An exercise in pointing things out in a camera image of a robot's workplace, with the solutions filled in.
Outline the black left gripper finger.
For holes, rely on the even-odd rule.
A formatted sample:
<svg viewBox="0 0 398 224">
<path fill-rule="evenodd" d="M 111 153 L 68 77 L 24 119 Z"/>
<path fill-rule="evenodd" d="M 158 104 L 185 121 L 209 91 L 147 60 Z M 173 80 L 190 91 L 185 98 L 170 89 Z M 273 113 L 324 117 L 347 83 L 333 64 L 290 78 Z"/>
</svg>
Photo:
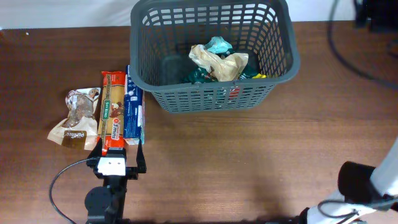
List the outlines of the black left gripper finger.
<svg viewBox="0 0 398 224">
<path fill-rule="evenodd" d="M 142 150 L 142 141 L 141 140 L 139 140 L 139 144 L 138 144 L 138 148 L 137 148 L 136 163 L 137 163 L 138 173 L 145 174 L 147 172 L 147 166 L 146 166 L 146 160 L 144 157 L 144 153 Z"/>
<path fill-rule="evenodd" d="M 102 139 L 98 139 L 96 146 L 87 157 L 86 165 L 95 166 L 102 156 Z"/>
</svg>

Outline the beige granola pouch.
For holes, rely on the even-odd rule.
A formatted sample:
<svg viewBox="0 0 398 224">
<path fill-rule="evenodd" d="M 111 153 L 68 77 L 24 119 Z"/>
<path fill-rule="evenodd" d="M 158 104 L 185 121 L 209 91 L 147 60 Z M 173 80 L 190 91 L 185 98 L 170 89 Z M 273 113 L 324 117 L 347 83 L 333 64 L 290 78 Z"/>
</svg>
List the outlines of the beige granola pouch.
<svg viewBox="0 0 398 224">
<path fill-rule="evenodd" d="M 100 94 L 100 88 L 69 91 L 65 97 L 68 116 L 52 128 L 47 139 L 73 149 L 93 150 L 97 142 L 95 112 Z"/>
</svg>

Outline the San Remo spaghetti pack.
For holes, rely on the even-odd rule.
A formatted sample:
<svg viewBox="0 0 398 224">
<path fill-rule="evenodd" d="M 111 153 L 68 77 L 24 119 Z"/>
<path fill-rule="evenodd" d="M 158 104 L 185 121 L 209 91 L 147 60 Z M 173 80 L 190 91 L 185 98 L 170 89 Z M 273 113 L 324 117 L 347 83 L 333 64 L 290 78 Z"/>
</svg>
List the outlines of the San Remo spaghetti pack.
<svg viewBox="0 0 398 224">
<path fill-rule="evenodd" d="M 124 88 L 125 72 L 101 72 L 103 89 L 98 140 L 102 141 L 102 155 L 111 147 L 124 147 Z"/>
</svg>

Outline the blue tissue pack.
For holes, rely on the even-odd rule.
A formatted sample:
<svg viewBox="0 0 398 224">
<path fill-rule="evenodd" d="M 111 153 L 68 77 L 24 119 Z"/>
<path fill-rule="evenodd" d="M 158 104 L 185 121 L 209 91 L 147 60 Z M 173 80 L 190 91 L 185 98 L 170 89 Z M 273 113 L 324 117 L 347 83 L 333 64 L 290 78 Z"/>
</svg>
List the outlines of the blue tissue pack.
<svg viewBox="0 0 398 224">
<path fill-rule="evenodd" d="M 132 80 L 130 65 L 126 66 L 124 86 L 124 131 L 125 142 L 132 146 L 145 143 L 145 95 Z"/>
</svg>

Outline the green Nescafe coffee bag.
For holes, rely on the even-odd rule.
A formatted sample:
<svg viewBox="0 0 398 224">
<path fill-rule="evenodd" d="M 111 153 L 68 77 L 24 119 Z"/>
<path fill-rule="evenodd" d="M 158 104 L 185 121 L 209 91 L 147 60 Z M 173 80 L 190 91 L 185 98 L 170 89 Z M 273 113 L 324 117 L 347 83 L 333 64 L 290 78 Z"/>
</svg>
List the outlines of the green Nescafe coffee bag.
<svg viewBox="0 0 398 224">
<path fill-rule="evenodd" d="M 230 54 L 217 54 L 217 55 L 222 59 L 224 59 Z M 191 84 L 198 84 L 198 83 L 219 82 L 215 77 L 211 76 L 204 68 L 199 67 L 197 64 L 195 65 L 197 67 L 192 72 L 190 72 L 185 78 L 183 78 L 184 83 L 190 82 Z M 259 73 L 256 69 L 247 64 L 237 80 L 262 79 L 266 77 L 267 75 Z"/>
</svg>

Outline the beige paper pouch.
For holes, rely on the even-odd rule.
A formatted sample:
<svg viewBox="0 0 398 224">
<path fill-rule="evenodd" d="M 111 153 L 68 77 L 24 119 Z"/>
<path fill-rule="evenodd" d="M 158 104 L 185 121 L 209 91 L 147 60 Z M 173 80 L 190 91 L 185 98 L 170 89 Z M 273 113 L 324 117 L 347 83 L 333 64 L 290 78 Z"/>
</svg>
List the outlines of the beige paper pouch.
<svg viewBox="0 0 398 224">
<path fill-rule="evenodd" d="M 249 59 L 246 53 L 233 53 L 222 59 L 206 50 L 203 45 L 192 46 L 188 56 L 219 82 L 237 80 Z"/>
</svg>

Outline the small mint green packet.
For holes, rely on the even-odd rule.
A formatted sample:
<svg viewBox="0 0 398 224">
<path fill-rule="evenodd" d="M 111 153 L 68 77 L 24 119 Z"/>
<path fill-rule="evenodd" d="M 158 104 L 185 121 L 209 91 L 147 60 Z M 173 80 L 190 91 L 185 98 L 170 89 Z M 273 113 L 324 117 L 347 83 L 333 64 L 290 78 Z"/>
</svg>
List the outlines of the small mint green packet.
<svg viewBox="0 0 398 224">
<path fill-rule="evenodd" d="M 212 37 L 205 45 L 207 51 L 213 54 L 231 54 L 233 53 L 233 46 L 224 40 L 221 36 Z"/>
</svg>

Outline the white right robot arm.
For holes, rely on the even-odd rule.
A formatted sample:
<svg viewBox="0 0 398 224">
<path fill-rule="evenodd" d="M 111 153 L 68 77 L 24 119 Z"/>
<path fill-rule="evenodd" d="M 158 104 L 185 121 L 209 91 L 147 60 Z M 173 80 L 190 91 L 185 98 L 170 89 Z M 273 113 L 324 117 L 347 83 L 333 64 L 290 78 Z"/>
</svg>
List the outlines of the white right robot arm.
<svg viewBox="0 0 398 224">
<path fill-rule="evenodd" d="M 355 24 L 372 32 L 397 31 L 397 1 L 354 1 Z M 361 216 L 397 210 L 397 144 L 377 167 L 345 162 L 338 188 L 316 206 L 304 209 L 292 223 L 361 223 Z"/>
</svg>

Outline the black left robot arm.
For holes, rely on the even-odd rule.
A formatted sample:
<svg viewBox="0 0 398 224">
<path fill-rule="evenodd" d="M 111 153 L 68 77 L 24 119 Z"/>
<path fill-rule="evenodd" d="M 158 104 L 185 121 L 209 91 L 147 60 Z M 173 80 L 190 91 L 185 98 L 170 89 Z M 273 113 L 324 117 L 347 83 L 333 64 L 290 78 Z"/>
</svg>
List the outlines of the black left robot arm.
<svg viewBox="0 0 398 224">
<path fill-rule="evenodd" d="M 135 167 L 126 165 L 127 154 L 123 147 L 111 147 L 102 154 L 102 140 L 90 152 L 87 166 L 93 169 L 94 175 L 103 181 L 102 186 L 91 189 L 85 197 L 88 211 L 87 223 L 123 224 L 130 223 L 124 218 L 124 204 L 127 193 L 127 182 L 137 180 L 139 174 L 147 172 L 146 160 L 139 141 Z"/>
</svg>

